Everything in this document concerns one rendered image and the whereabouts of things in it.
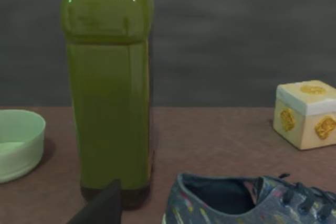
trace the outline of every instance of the bottle base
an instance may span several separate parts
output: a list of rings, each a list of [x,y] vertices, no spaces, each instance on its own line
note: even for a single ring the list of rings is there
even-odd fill
[[[151,186],[145,186],[136,190],[121,190],[121,207],[123,210],[140,208],[148,199]],[[80,187],[81,194],[86,202],[91,202],[102,189]]]

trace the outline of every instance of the light green bowl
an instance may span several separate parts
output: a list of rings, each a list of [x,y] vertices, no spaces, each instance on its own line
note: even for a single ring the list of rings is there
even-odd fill
[[[46,121],[26,110],[0,110],[0,183],[20,178],[40,162]]]

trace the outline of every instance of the dark gray background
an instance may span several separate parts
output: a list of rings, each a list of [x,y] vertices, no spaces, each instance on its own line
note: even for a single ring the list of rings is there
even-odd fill
[[[155,104],[273,106],[336,86],[336,0],[155,0]],[[60,0],[0,0],[0,105],[70,105]]]

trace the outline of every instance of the gold emblem on box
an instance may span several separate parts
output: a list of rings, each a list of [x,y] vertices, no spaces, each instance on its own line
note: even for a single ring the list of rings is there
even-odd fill
[[[336,128],[336,121],[331,116],[325,116],[316,126],[316,135],[321,139],[325,140],[331,134],[331,132]]]
[[[300,88],[302,93],[306,93],[306,94],[325,94],[327,91],[325,88],[323,87],[319,87],[319,86],[310,86],[310,85],[303,85]]]
[[[291,131],[295,126],[295,118],[293,112],[290,108],[284,109],[280,113],[282,128],[284,131]]]

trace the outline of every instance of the paint-splattered shoe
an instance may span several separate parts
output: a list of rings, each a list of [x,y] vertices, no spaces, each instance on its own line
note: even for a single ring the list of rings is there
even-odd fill
[[[163,224],[336,224],[336,194],[283,180],[178,175]]]

